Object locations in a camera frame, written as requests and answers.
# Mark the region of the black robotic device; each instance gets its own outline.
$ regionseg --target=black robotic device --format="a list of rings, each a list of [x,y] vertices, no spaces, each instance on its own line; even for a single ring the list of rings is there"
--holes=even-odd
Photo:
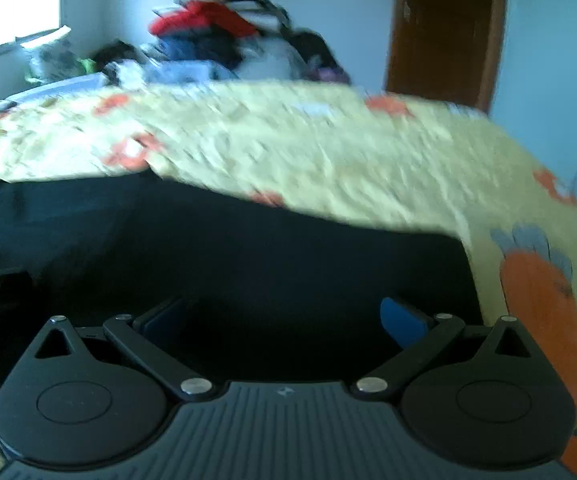
[[[53,316],[0,389],[0,480],[572,479],[566,387],[521,322],[427,335],[353,384],[217,383],[162,348],[188,304]]]

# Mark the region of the brown wooden door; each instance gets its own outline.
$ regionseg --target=brown wooden door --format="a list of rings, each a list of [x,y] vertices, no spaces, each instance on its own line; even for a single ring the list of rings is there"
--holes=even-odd
[[[387,90],[488,111],[505,0],[397,0]]]

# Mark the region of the door frame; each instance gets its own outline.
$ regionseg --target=door frame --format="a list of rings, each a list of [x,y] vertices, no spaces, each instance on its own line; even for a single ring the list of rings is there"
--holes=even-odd
[[[489,35],[486,44],[485,63],[482,70],[482,80],[477,95],[476,108],[488,114],[493,100],[497,73],[502,57],[502,43],[504,43],[504,26],[506,22],[507,0],[491,0],[491,21],[489,22]],[[386,86],[391,86],[391,67],[394,63],[395,41],[401,34],[400,20],[398,17],[404,13],[405,0],[395,0],[395,10],[392,20],[391,44],[389,46],[389,63],[387,64],[387,74],[385,76]]]

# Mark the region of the pile of clothes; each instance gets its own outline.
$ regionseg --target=pile of clothes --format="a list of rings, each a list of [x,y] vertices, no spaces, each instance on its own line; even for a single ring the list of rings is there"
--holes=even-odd
[[[229,70],[244,59],[237,40],[258,34],[227,6],[202,0],[158,17],[148,31],[159,38],[159,50],[168,60],[210,60]]]
[[[160,72],[179,82],[214,79],[314,80],[350,84],[326,41],[294,31],[286,10],[270,0],[174,0],[153,9],[155,44],[141,47]]]

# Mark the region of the yellow bedspread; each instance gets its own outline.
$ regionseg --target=yellow bedspread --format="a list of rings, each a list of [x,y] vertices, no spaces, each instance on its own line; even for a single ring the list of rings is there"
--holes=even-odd
[[[216,83],[102,90],[0,117],[0,179],[165,178],[306,214],[457,235],[483,317],[511,312],[577,405],[577,206],[485,118],[351,88]],[[565,463],[577,471],[575,437]]]

